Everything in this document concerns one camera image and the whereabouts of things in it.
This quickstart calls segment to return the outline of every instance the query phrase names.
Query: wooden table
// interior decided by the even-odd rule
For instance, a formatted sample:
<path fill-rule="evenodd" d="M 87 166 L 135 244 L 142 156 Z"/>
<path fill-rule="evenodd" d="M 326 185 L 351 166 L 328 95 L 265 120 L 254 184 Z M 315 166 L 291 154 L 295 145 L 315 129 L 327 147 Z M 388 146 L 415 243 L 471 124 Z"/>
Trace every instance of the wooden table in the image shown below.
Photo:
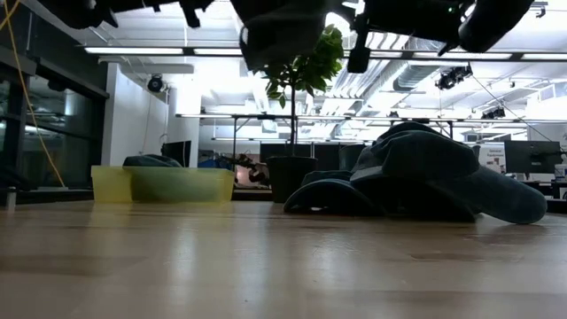
<path fill-rule="evenodd" d="M 65 318 L 564 318 L 567 217 L 516 226 L 224 206 L 0 213 L 0 311 Z"/>

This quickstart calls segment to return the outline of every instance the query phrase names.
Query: plant pot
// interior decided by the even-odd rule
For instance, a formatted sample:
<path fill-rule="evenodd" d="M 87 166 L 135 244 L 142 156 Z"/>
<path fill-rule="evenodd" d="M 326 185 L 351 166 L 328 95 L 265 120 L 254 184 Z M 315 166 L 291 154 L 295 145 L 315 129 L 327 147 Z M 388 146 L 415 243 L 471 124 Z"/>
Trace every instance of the plant pot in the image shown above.
<path fill-rule="evenodd" d="M 269 182 L 275 203 L 285 203 L 301 187 L 303 178 L 317 169 L 317 159 L 282 156 L 268 159 Z"/>

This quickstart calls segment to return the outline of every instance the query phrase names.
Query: security camera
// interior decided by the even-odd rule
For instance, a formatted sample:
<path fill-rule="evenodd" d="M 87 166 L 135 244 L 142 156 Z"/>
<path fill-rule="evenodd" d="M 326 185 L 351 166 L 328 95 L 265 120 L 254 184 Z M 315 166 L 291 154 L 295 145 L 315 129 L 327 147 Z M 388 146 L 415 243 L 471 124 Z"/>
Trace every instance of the security camera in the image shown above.
<path fill-rule="evenodd" d="M 154 93 L 161 93 L 167 89 L 167 83 L 162 80 L 162 74 L 154 74 L 148 81 L 148 90 Z"/>

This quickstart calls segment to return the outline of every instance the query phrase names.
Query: ceiling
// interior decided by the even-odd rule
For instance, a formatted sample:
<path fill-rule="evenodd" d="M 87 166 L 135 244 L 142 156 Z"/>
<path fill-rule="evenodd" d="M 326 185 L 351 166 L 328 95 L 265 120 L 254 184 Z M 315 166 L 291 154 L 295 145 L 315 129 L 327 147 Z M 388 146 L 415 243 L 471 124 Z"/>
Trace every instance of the ceiling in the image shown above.
<path fill-rule="evenodd" d="M 23 3 L 84 45 L 238 46 L 240 24 L 227 0 L 217 0 L 206 12 L 198 13 L 202 26 L 200 29 L 186 27 L 179 4 L 162 5 L 161 12 L 146 8 L 119 13 L 119 28 L 103 23 L 97 28 L 74 30 L 63 25 L 36 1 L 25 0 Z M 567 27 L 563 22 L 567 19 L 567 2 L 548 0 L 547 14 L 538 19 L 537 13 L 540 11 L 528 12 L 493 47 L 493 51 L 567 51 Z M 350 35 L 344 39 L 346 48 L 352 47 L 355 37 Z M 387 50 L 423 44 L 413 41 L 406 36 L 374 34 L 367 45 L 372 49 Z M 264 80 L 249 76 L 241 58 L 130 57 L 117 61 L 121 62 L 124 72 L 136 73 L 139 79 L 149 77 L 144 73 L 149 66 L 193 65 L 193 76 L 198 77 L 203 94 L 202 103 L 208 113 L 289 112 L 289 106 L 282 111 L 275 102 L 268 102 L 263 93 Z M 404 117 L 479 118 L 483 110 L 495 105 L 490 104 L 493 97 L 502 97 L 508 107 L 521 113 L 527 98 L 537 93 L 538 89 L 547 87 L 551 82 L 567 81 L 567 64 L 477 62 L 471 64 L 474 75 L 490 92 L 472 78 L 454 89 L 439 91 L 434 83 L 439 78 L 439 72 L 447 67 L 450 66 L 419 66 L 420 70 L 427 72 L 418 78 L 414 89 L 400 93 L 394 91 L 392 82 L 408 68 L 407 62 L 372 60 L 365 74 L 348 74 L 345 69 L 342 70 L 329 83 L 328 91 L 313 101 L 306 94 L 299 94 L 301 112 L 340 115 L 350 109 L 357 115 L 386 116 L 395 110 Z"/>

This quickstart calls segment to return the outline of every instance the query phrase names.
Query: white pillar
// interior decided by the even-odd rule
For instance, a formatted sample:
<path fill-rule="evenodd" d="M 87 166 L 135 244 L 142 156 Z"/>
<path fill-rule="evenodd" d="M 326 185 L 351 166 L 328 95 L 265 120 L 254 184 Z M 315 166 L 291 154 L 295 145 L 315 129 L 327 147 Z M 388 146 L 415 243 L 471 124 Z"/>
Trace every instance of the white pillar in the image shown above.
<path fill-rule="evenodd" d="M 179 118 L 175 115 L 178 113 L 199 114 L 200 111 L 201 94 L 193 85 L 193 81 L 169 90 L 167 142 L 191 141 L 189 167 L 197 167 L 198 164 L 199 119 Z"/>

